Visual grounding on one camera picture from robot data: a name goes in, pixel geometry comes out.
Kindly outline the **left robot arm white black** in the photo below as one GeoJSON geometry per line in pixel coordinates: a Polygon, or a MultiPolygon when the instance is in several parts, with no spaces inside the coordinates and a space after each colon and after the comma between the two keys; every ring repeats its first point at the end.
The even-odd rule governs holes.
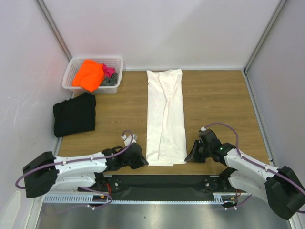
{"type": "Polygon", "coordinates": [[[109,191],[104,172],[146,165],[142,148],[136,142],[127,148],[107,148],[88,156],[54,157],[51,151],[44,152],[22,169],[25,193],[27,198],[36,198],[49,191],[109,191]]]}

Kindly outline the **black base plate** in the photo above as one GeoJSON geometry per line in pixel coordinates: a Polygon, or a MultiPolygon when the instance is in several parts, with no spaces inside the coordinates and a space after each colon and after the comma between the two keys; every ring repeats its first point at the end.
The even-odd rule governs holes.
{"type": "Polygon", "coordinates": [[[116,201],[208,201],[214,193],[236,194],[219,175],[102,175],[90,189],[110,191],[116,201]]]}

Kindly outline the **black folded t-shirt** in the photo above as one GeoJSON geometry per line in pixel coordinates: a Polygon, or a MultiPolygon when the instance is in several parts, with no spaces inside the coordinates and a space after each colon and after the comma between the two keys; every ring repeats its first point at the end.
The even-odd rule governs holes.
{"type": "Polygon", "coordinates": [[[95,130],[96,97],[83,93],[53,106],[54,135],[64,137],[95,130]]]}

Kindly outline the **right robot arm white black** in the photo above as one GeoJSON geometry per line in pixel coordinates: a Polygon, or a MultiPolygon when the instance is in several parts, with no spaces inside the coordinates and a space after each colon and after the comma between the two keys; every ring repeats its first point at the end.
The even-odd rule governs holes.
{"type": "Polygon", "coordinates": [[[285,220],[301,211],[305,204],[305,189],[291,168],[268,165],[243,153],[236,145],[221,143],[211,129],[201,128],[198,136],[185,160],[205,163],[211,158],[226,166],[219,180],[223,191],[246,191],[265,201],[285,220]]]}

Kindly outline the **orange t-shirt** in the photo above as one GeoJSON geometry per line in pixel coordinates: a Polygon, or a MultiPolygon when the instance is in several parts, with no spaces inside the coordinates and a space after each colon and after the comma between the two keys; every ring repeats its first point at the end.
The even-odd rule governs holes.
{"type": "Polygon", "coordinates": [[[79,86],[89,92],[93,92],[100,87],[103,80],[103,64],[85,60],[74,77],[72,86],[79,86]]]}

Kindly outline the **pink t-shirt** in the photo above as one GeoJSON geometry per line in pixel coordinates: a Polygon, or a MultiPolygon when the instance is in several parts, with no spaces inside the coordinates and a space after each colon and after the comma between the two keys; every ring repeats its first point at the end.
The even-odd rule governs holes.
{"type": "Polygon", "coordinates": [[[102,63],[102,69],[104,72],[104,76],[105,78],[111,78],[112,75],[114,75],[116,73],[115,68],[113,67],[108,67],[106,64],[102,63]]]}

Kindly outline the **grey t-shirt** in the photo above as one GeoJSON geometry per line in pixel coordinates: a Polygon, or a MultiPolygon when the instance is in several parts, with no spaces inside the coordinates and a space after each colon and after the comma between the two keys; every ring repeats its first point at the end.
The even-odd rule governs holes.
{"type": "Polygon", "coordinates": [[[118,82],[118,73],[114,73],[110,78],[106,78],[101,83],[101,86],[115,86],[118,82]]]}

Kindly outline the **white Coca-Cola t-shirt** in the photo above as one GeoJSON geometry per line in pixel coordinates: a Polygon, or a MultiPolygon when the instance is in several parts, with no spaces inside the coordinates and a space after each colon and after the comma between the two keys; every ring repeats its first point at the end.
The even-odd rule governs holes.
{"type": "Polygon", "coordinates": [[[184,164],[187,156],[181,69],[147,71],[146,160],[149,166],[184,164]]]}

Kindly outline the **white plastic basket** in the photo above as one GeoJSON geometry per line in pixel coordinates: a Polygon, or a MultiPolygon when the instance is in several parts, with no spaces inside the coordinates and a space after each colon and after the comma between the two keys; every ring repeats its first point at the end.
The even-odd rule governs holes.
{"type": "Polygon", "coordinates": [[[81,56],[81,57],[74,57],[70,60],[65,74],[62,80],[62,87],[64,89],[69,89],[75,94],[81,94],[84,92],[89,92],[79,86],[72,86],[72,82],[78,73],[81,65],[85,60],[92,60],[97,63],[103,63],[107,67],[113,67],[118,74],[117,82],[113,86],[100,86],[98,89],[93,91],[93,94],[115,94],[118,91],[118,87],[121,83],[122,79],[122,72],[123,72],[123,58],[119,56],[81,56]]]}

